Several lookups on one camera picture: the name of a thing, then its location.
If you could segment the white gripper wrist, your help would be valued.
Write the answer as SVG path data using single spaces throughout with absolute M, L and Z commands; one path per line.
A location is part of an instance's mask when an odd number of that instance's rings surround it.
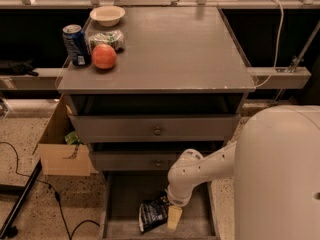
M 173 184 L 168 185 L 167 196 L 171 204 L 168 209 L 167 228 L 174 231 L 181 219 L 183 209 L 192 196 L 193 188 L 191 186 L 182 185 L 176 186 Z

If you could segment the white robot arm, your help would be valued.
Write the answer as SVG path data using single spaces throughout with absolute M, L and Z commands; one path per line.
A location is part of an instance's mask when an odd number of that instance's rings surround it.
M 185 150 L 169 170 L 168 199 L 184 207 L 196 186 L 228 177 L 235 240 L 320 240 L 320 107 L 267 108 L 220 150 Z

